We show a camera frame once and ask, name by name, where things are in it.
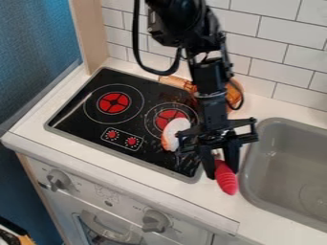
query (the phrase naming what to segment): stove knob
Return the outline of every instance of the stove knob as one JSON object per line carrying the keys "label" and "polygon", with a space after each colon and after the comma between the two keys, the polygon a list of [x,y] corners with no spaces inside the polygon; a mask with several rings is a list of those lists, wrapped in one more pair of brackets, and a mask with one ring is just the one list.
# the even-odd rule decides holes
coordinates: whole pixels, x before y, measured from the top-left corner
{"label": "stove knob", "polygon": [[131,138],[127,139],[128,145],[136,145],[137,142],[138,142],[138,140],[136,138],[134,138],[134,137],[131,137]]}
{"label": "stove knob", "polygon": [[72,180],[63,171],[53,169],[47,175],[50,182],[51,190],[56,192],[58,189],[69,189],[72,185]]}
{"label": "stove knob", "polygon": [[107,133],[109,139],[116,139],[118,137],[118,133],[114,130],[111,130]]}
{"label": "stove knob", "polygon": [[164,233],[170,226],[169,219],[161,212],[149,210],[143,218],[142,230],[145,233]]}

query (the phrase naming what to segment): sink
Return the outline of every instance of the sink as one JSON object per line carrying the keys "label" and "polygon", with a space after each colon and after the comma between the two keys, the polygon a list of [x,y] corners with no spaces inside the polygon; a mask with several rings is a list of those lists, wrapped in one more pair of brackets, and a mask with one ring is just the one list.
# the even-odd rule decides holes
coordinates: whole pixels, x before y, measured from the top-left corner
{"label": "sink", "polygon": [[254,206],[327,232],[327,130],[281,118],[258,125],[239,174]]}

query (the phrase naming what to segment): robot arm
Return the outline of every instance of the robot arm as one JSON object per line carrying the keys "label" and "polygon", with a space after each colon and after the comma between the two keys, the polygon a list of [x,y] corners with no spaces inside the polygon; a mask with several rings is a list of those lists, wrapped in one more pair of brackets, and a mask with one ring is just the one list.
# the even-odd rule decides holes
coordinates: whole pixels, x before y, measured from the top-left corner
{"label": "robot arm", "polygon": [[[142,64],[139,54],[140,0],[135,0],[133,23],[133,51],[140,66],[147,72],[168,76],[179,68],[182,49],[185,49],[192,82],[197,86],[194,97],[198,103],[200,124],[179,132],[179,152],[195,151],[199,154],[207,177],[214,179],[215,165],[211,150],[222,148],[227,165],[234,173],[239,169],[239,152],[242,144],[258,140],[256,119],[229,120],[225,86],[231,82],[232,64],[226,46],[226,37],[218,19],[205,0],[145,0],[149,6],[148,31],[164,46],[176,47],[173,65],[167,71],[157,71]],[[220,56],[207,58],[210,52]],[[206,54],[200,62],[198,54]],[[250,127],[250,133],[237,135],[235,128]],[[184,138],[192,138],[195,144],[186,145]]]}

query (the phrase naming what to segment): toy kitchen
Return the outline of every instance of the toy kitchen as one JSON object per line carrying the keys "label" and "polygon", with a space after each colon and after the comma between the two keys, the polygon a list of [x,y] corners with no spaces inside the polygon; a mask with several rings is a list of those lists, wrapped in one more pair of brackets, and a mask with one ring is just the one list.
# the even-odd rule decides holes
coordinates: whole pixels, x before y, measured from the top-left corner
{"label": "toy kitchen", "polygon": [[199,123],[194,99],[107,56],[98,2],[71,1],[83,63],[1,138],[64,243],[326,244],[327,113],[246,93],[229,116],[255,117],[260,141],[227,195],[197,154],[163,150],[169,122]]}

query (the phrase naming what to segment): wall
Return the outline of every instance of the wall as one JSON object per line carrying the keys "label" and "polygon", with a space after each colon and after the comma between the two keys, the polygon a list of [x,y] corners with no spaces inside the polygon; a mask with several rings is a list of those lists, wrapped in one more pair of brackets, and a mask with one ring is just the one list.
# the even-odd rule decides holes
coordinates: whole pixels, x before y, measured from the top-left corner
{"label": "wall", "polygon": [[[327,111],[327,1],[207,0],[228,33],[231,61],[247,92]],[[145,64],[167,68],[174,49],[156,43],[140,18]],[[110,56],[135,62],[133,0],[102,0]],[[185,63],[179,75],[187,76]]]}
{"label": "wall", "polygon": [[[1,0],[0,124],[79,58],[68,0]],[[26,229],[38,245],[61,244],[15,154],[1,145],[0,216]]]}

